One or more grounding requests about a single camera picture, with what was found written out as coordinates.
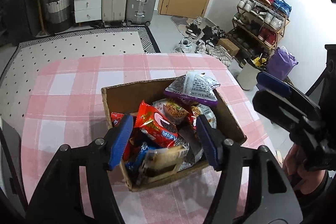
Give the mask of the person's right hand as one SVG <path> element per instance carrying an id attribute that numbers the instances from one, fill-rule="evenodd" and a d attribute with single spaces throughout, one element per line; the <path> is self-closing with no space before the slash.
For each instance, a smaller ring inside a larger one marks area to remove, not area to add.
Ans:
<path id="1" fill-rule="evenodd" d="M 284 159 L 282 169 L 293 190 L 299 190 L 302 194 L 311 194 L 323 182 L 326 170 L 307 171 L 303 166 L 302 153 L 299 145 L 292 145 Z"/>

